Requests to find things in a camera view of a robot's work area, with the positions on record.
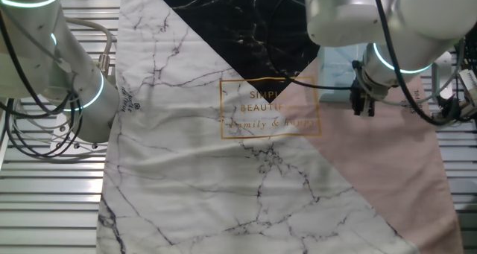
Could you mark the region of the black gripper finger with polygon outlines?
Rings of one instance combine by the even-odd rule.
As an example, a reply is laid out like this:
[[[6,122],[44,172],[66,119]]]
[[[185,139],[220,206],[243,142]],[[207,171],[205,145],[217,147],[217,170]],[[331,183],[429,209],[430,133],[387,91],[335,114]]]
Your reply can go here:
[[[375,101],[374,100],[358,100],[353,102],[354,115],[374,116]]]

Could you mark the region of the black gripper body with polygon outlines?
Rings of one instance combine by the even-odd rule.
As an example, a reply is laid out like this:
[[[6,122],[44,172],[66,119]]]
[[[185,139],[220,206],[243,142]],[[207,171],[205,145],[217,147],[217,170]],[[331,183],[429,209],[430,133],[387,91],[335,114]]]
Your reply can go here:
[[[374,103],[376,99],[369,95],[371,90],[372,89],[369,85],[366,83],[360,83],[358,79],[355,78],[351,86],[350,102],[354,104],[357,103],[361,98],[368,98],[372,103]]]

